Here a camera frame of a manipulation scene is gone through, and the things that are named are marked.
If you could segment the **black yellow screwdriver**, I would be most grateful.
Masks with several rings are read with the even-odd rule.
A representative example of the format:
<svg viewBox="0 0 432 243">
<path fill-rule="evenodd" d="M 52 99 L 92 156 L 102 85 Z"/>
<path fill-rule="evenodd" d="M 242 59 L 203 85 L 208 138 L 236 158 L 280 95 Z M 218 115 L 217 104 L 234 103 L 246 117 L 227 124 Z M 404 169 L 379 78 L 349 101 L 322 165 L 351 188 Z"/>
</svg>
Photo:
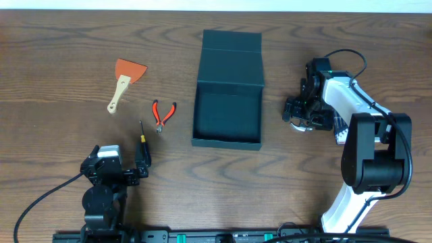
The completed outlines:
<svg viewBox="0 0 432 243">
<path fill-rule="evenodd" d="M 140 127 L 141 127 L 141 136 L 140 136 L 140 157 L 141 160 L 146 163 L 147 165 L 151 164 L 151 154 L 149 151 L 149 144 L 146 141 L 145 135 L 144 135 L 144 128 L 142 125 L 142 121 L 140 120 Z"/>
</svg>

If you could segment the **small hammer orange label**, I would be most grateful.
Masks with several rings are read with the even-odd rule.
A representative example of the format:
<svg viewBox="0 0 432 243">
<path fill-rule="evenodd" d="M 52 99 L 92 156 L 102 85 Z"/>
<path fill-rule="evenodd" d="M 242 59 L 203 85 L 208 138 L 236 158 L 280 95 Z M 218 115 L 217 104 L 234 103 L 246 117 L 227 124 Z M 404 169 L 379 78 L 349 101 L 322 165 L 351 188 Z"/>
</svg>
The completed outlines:
<svg viewBox="0 0 432 243">
<path fill-rule="evenodd" d="M 298 124 L 296 125 L 295 123 L 291 122 L 290 123 L 291 127 L 299 132 L 310 132 L 313 131 L 312 127 L 306 126 L 304 124 Z"/>
</svg>

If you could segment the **orange scraper wooden handle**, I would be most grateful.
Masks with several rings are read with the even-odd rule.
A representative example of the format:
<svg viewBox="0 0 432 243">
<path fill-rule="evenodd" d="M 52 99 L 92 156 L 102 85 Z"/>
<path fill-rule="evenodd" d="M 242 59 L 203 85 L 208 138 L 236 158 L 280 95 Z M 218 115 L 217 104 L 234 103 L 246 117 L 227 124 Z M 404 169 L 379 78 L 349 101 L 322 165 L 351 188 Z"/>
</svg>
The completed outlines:
<svg viewBox="0 0 432 243">
<path fill-rule="evenodd" d="M 127 91 L 129 85 L 137 82 L 146 72 L 147 66 L 128 61 L 125 59 L 118 59 L 115 64 L 115 77 L 117 78 L 116 89 L 113 98 L 107 106 L 109 113 L 115 113 L 119 106 L 119 100 Z"/>
</svg>

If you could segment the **blue precision screwdriver case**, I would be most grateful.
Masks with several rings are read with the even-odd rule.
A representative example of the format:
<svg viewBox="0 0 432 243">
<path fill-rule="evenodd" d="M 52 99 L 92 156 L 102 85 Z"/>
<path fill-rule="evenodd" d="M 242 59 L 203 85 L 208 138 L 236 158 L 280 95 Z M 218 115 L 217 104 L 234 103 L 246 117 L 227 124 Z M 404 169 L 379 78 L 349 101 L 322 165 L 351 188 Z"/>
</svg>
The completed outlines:
<svg viewBox="0 0 432 243">
<path fill-rule="evenodd" d="M 333 131 L 337 145 L 344 145 L 348 136 L 348 124 L 337 111 L 333 112 Z"/>
</svg>

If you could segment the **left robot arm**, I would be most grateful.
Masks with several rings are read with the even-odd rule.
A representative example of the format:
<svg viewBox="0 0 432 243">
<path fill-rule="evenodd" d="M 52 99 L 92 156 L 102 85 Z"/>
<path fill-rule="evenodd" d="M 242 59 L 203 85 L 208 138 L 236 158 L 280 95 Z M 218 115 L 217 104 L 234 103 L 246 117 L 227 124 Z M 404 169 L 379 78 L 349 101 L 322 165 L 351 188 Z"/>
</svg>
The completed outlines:
<svg viewBox="0 0 432 243">
<path fill-rule="evenodd" d="M 149 176 L 151 155 L 147 142 L 137 144 L 135 168 L 122 169 L 122 156 L 118 145 L 96 145 L 80 166 L 80 171 L 90 181 L 82 197 L 85 225 L 80 241 L 91 242 L 140 242 L 140 233 L 124 225 L 127 190 L 138 186 L 142 178 Z"/>
</svg>

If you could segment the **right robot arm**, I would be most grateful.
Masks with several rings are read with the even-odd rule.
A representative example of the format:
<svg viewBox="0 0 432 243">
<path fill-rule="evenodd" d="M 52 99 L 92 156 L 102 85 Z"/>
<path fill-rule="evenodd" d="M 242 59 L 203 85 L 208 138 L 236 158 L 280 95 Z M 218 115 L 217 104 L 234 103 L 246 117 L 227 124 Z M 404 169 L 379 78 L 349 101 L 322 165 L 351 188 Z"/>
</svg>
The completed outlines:
<svg viewBox="0 0 432 243">
<path fill-rule="evenodd" d="M 355 233 L 378 201 L 399 197 L 409 186 L 410 117 L 377 104 L 354 75 L 333 70 L 328 57 L 306 64 L 300 96 L 286 101 L 282 117 L 301 132 L 334 131 L 336 142 L 344 147 L 344 183 L 321 216 L 323 232 Z"/>
</svg>

